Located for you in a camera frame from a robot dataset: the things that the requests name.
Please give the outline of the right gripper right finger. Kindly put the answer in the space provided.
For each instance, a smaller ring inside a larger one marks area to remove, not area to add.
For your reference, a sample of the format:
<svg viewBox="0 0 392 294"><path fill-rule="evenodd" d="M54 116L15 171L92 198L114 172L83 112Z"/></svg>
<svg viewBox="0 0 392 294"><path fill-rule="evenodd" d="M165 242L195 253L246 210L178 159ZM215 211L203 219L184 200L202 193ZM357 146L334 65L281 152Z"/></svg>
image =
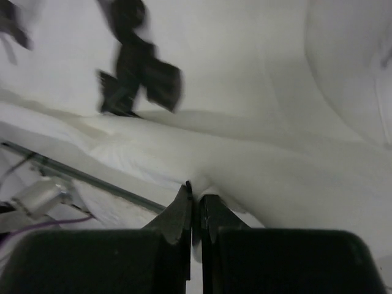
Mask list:
<svg viewBox="0 0 392 294"><path fill-rule="evenodd" d="M250 228L217 195L200 202L204 293L385 293L371 253L339 230Z"/></svg>

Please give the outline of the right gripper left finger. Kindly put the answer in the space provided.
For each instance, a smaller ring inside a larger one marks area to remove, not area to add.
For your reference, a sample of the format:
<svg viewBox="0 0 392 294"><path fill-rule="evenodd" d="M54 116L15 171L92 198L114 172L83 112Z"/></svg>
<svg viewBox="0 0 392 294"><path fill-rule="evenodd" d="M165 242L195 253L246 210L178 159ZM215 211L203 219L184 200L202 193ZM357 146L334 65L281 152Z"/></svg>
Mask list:
<svg viewBox="0 0 392 294"><path fill-rule="evenodd" d="M46 230L24 237L2 293L184 293L190 279L192 186L140 229Z"/></svg>

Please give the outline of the white printed t shirt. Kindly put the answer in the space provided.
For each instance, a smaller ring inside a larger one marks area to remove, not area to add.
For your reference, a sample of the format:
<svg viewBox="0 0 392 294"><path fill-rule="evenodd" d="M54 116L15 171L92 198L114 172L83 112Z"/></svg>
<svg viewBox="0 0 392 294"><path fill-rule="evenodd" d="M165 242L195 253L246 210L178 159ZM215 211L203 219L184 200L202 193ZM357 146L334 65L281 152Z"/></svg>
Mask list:
<svg viewBox="0 0 392 294"><path fill-rule="evenodd" d="M1 137L166 204L216 187L267 227L391 257L391 2L10 1Z"/></svg>

